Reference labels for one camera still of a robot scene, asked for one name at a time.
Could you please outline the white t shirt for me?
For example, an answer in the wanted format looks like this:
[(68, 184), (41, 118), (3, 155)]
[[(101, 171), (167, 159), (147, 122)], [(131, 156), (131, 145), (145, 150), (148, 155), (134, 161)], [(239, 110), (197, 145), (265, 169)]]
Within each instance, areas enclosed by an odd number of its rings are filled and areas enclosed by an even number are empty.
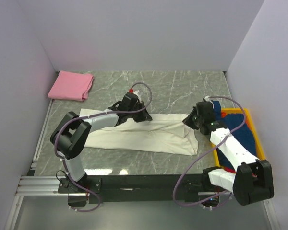
[(194, 156), (198, 141), (194, 130), (183, 124), (186, 114), (151, 114), (152, 121), (106, 127), (88, 135), (86, 148), (138, 150)]

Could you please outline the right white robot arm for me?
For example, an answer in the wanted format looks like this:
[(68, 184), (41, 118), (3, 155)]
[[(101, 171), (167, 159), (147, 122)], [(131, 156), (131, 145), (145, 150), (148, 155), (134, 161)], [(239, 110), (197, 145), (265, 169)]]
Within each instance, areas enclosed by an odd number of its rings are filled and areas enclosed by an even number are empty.
[(217, 166), (203, 170), (202, 188), (212, 191), (219, 187), (230, 191), (242, 206), (273, 198), (275, 193), (271, 164), (253, 155), (234, 134), (246, 125), (245, 110), (240, 110), (241, 123), (229, 128), (225, 121), (218, 119), (215, 114), (214, 109), (218, 104), (209, 98), (203, 99), (183, 120), (186, 126), (208, 136), (214, 145), (213, 149), (219, 149), (234, 169), (233, 173)]

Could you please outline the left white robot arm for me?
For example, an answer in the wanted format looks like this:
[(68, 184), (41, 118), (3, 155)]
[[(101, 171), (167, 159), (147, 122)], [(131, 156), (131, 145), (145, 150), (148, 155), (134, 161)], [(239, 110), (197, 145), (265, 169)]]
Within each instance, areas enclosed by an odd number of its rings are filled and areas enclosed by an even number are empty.
[(79, 157), (84, 149), (88, 135), (106, 127), (116, 127), (128, 119), (134, 122), (152, 121), (139, 91), (129, 90), (121, 101), (114, 103), (106, 110), (94, 114), (80, 116), (68, 112), (50, 137), (55, 154), (63, 161), (69, 187), (74, 192), (82, 192), (90, 187), (82, 161)]

